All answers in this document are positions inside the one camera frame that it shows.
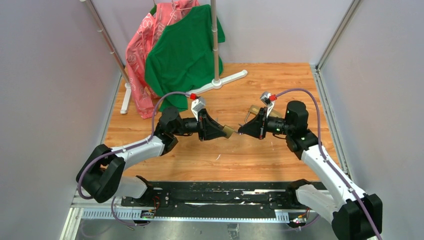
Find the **brass padlock with steel shackle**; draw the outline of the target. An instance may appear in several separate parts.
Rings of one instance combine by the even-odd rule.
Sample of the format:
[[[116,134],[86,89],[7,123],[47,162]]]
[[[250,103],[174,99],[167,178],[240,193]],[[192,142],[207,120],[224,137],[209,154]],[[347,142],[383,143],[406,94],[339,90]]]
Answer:
[[[259,107],[259,106],[256,106],[256,105],[251,105],[248,112],[247,112],[247,115],[244,119],[244,123],[245,124],[248,123],[248,118],[249,118],[250,115],[255,115],[256,117],[259,115],[259,119],[263,119],[265,114],[266,114],[266,110],[267,110],[267,108],[265,106]]]

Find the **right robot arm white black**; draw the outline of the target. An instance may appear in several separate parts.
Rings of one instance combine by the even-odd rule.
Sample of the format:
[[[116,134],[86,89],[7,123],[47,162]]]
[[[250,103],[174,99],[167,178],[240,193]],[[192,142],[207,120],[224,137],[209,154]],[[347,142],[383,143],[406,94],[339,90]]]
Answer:
[[[292,182],[285,195],[292,209],[301,205],[315,211],[330,223],[339,240],[381,238],[383,203],[376,194],[367,194],[331,159],[319,138],[308,128],[306,105],[297,100],[286,106],[284,117],[273,117],[262,107],[253,119],[241,125],[238,132],[262,140],[266,134],[284,135],[287,147],[319,177],[329,194],[311,182]]]

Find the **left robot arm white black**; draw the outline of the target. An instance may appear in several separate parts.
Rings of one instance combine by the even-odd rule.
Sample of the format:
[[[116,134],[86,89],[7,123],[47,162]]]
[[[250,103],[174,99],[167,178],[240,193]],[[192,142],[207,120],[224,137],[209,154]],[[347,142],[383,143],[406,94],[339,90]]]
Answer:
[[[120,147],[100,144],[94,148],[76,176],[83,199],[104,203],[114,197],[133,198],[140,206],[157,199],[153,185],[142,176],[124,177],[123,172],[142,161],[169,153],[178,143],[177,136],[198,134],[200,141],[229,138],[232,130],[212,119],[205,108],[195,117],[181,118],[176,107],[163,110],[153,134]]]

